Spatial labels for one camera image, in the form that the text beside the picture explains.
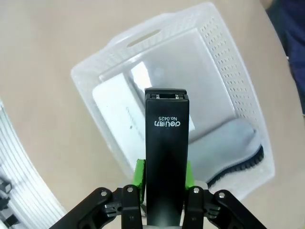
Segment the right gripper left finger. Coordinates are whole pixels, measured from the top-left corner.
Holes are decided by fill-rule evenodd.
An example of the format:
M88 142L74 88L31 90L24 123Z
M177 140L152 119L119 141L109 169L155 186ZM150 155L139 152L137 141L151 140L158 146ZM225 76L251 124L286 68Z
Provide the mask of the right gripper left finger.
M99 187L56 222L52 229L101 229L121 216L122 229L142 229L146 162L138 159L133 181L115 191Z

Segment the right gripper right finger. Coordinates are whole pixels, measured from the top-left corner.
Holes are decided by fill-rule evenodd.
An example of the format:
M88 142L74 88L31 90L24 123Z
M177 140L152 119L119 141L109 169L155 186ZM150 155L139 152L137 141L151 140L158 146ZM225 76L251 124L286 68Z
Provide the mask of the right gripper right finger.
M187 162L184 199L184 229L202 229L203 220L218 229L264 229L265 226L228 190L211 193L196 186Z

